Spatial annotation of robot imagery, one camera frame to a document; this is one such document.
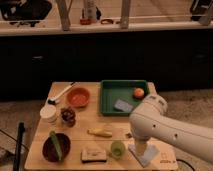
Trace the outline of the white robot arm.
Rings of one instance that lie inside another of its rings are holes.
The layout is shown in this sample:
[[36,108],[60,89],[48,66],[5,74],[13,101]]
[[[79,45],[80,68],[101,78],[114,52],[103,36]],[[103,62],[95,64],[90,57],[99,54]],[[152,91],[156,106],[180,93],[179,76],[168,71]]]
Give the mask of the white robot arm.
[[154,137],[213,163],[213,129],[168,118],[167,107],[160,95],[148,94],[129,116],[134,139],[146,142]]

